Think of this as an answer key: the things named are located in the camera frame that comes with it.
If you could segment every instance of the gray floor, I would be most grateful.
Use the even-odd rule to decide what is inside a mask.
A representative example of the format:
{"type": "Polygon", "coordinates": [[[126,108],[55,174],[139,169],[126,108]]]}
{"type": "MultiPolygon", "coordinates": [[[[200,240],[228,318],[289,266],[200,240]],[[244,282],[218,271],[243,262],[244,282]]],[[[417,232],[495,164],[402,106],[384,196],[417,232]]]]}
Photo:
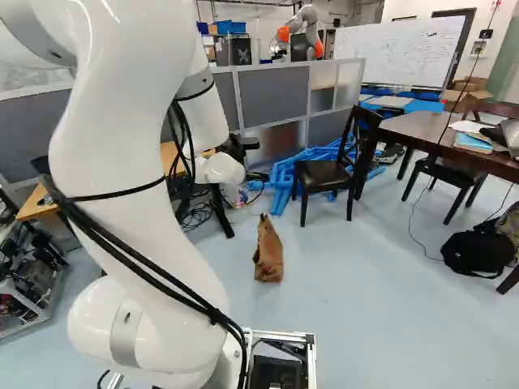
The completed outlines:
{"type": "MultiPolygon", "coordinates": [[[[190,238],[225,284],[238,323],[317,334],[321,388],[517,387],[519,287],[500,296],[495,291],[500,280],[458,276],[425,258],[407,226],[428,179],[420,177],[402,203],[405,181],[396,180],[396,168],[367,184],[354,205],[353,223],[345,221],[345,194],[335,203],[320,194],[311,197],[304,229],[299,201],[274,220],[284,243],[281,284],[260,284],[252,276],[257,215],[269,209],[268,196],[229,213],[236,238],[225,239],[214,222],[190,238]]],[[[489,177],[473,207],[445,227],[442,220],[457,191],[439,182],[416,207],[414,236],[439,259],[445,240],[489,216],[508,187],[489,177]]],[[[513,190],[505,207],[517,200],[519,191],[513,190]]],[[[82,249],[69,260],[73,270],[55,319],[0,344],[2,388],[95,387],[102,366],[71,347],[66,313],[99,269],[82,249]]]]}

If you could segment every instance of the robot arm in background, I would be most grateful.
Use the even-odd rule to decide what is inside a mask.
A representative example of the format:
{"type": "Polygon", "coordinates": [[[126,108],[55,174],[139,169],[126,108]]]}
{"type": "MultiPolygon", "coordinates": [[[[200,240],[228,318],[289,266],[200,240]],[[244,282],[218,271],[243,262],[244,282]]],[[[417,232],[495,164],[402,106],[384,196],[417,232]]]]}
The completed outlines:
{"type": "MultiPolygon", "coordinates": [[[[146,188],[77,207],[228,314],[223,285],[182,233],[162,180],[161,125],[174,97],[191,122],[195,154],[223,143],[229,133],[193,7],[191,0],[0,0],[0,35],[11,45],[3,45],[1,55],[9,60],[5,47],[16,45],[31,60],[34,53],[50,53],[47,61],[73,55],[75,63],[68,65],[77,65],[75,85],[49,146],[56,187],[68,198],[146,188]],[[42,30],[52,49],[48,41],[28,41],[34,38],[30,32],[42,30]]],[[[209,182],[245,175],[223,153],[206,160],[202,171],[209,182]]],[[[232,356],[237,342],[222,327],[166,296],[72,227],[108,274],[71,308],[69,337],[81,353],[164,389],[200,388],[215,374],[227,377],[224,388],[236,387],[236,358],[222,358],[226,350],[232,356]]]]}
{"type": "Polygon", "coordinates": [[[305,35],[311,46],[307,51],[307,60],[313,61],[317,58],[322,58],[324,56],[324,47],[317,32],[317,21],[317,11],[314,6],[311,4],[303,6],[291,20],[277,30],[276,37],[274,38],[275,43],[271,46],[271,51],[274,53],[273,59],[281,58],[288,53],[290,34],[299,31],[304,22],[307,22],[305,35]]]}

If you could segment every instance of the wooden chair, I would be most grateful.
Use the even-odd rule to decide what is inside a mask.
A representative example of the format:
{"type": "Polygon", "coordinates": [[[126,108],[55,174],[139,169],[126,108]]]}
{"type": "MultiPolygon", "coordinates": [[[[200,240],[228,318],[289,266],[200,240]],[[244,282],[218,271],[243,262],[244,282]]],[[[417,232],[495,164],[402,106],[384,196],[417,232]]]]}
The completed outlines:
{"type": "MultiPolygon", "coordinates": [[[[498,116],[504,116],[507,118],[519,118],[519,108],[512,107],[510,105],[501,103],[491,103],[483,100],[479,100],[470,94],[464,99],[465,111],[463,113],[463,120],[466,120],[469,113],[473,113],[475,121],[483,123],[481,121],[480,113],[491,113],[498,116]]],[[[487,174],[483,172],[474,171],[465,166],[460,166],[459,163],[454,164],[449,160],[443,158],[436,158],[436,156],[429,155],[427,158],[419,160],[414,166],[413,173],[409,179],[407,187],[402,195],[402,201],[406,201],[410,192],[413,189],[413,185],[420,173],[425,173],[433,177],[429,190],[432,190],[436,181],[441,180],[460,188],[460,192],[454,200],[451,209],[448,211],[447,216],[444,219],[444,224],[449,224],[453,216],[456,214],[457,209],[465,199],[470,188],[473,187],[470,192],[470,196],[465,203],[466,207],[472,206],[476,196],[478,195],[487,174]]]]}
{"type": "Polygon", "coordinates": [[[337,160],[300,160],[295,163],[292,200],[296,199],[298,182],[301,182],[301,227],[305,226],[305,220],[307,218],[308,195],[325,191],[331,191],[334,196],[337,196],[339,190],[350,189],[346,215],[348,221],[351,221],[354,200],[353,189],[356,186],[356,182],[354,182],[352,175],[345,171],[345,168],[348,165],[354,166],[357,164],[359,149],[362,148],[363,142],[368,139],[371,134],[375,133],[382,119],[379,114],[355,105],[351,109],[345,129],[342,132],[337,160]],[[356,139],[355,144],[345,150],[346,140],[352,131],[356,139]],[[348,157],[348,153],[354,149],[357,150],[355,164],[348,157]]]}

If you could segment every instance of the brown paper bag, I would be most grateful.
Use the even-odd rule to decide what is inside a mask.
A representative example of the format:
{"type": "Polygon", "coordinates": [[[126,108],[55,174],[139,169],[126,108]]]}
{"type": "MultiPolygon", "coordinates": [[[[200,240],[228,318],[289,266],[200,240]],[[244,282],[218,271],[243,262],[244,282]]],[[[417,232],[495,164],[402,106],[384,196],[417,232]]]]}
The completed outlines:
{"type": "Polygon", "coordinates": [[[272,222],[263,213],[259,217],[258,247],[252,261],[255,264],[255,279],[280,282],[283,278],[283,244],[272,222]]]}

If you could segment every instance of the black backpack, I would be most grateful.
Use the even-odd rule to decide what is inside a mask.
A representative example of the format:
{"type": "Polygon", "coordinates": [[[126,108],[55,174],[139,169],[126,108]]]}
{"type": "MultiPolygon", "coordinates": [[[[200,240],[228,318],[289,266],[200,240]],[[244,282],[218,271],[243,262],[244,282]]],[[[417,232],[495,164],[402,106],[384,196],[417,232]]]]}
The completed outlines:
{"type": "Polygon", "coordinates": [[[504,267],[514,259],[516,247],[505,235],[488,228],[453,234],[442,246],[440,253],[454,272],[464,276],[494,279],[503,274],[504,267]],[[481,276],[475,271],[496,273],[481,276]]]}

